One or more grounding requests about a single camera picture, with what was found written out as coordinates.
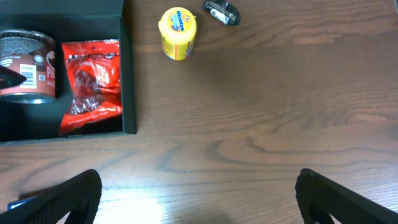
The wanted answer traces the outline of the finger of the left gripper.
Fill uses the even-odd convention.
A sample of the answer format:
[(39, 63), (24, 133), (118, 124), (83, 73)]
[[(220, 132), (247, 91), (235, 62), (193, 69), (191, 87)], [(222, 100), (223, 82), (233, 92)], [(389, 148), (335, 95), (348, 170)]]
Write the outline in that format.
[(26, 81), (25, 76), (3, 66), (1, 66), (0, 68), (0, 79), (1, 79), (0, 89), (12, 88)]

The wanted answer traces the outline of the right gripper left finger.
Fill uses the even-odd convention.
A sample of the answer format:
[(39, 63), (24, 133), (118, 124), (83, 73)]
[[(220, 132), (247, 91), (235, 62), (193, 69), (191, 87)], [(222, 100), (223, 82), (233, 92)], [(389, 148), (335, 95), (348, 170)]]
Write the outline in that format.
[(89, 169), (2, 213), (1, 223), (57, 223), (66, 216), (66, 223), (91, 224), (101, 191), (99, 173)]

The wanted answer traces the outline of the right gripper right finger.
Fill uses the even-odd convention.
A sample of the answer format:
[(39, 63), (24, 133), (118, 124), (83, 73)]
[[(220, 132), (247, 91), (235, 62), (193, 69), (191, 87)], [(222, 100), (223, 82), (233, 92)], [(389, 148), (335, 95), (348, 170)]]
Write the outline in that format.
[(397, 213), (311, 170), (302, 169), (295, 184), (303, 222), (397, 223)]

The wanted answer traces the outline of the Pringles small can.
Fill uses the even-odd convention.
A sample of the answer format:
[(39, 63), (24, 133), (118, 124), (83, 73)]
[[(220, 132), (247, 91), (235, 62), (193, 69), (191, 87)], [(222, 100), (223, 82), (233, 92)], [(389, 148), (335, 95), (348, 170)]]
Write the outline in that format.
[(53, 38), (32, 30), (2, 30), (1, 65), (26, 77), (21, 84), (1, 90), (2, 100), (24, 104), (55, 100)]

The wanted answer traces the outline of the red Hacks candy bag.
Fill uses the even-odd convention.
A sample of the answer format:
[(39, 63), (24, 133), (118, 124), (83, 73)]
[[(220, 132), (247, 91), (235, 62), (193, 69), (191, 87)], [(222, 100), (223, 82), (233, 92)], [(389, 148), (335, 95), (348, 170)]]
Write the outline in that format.
[(119, 40), (64, 42), (62, 50), (73, 99), (59, 133), (121, 115)]

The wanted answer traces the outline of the yellow Mentos bottle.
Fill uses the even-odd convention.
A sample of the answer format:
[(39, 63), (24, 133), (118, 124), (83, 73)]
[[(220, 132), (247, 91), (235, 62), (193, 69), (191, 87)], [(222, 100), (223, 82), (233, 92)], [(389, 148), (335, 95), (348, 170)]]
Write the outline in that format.
[(183, 7), (168, 9), (158, 22), (162, 50), (172, 60), (184, 60), (193, 50), (197, 33), (195, 16)]

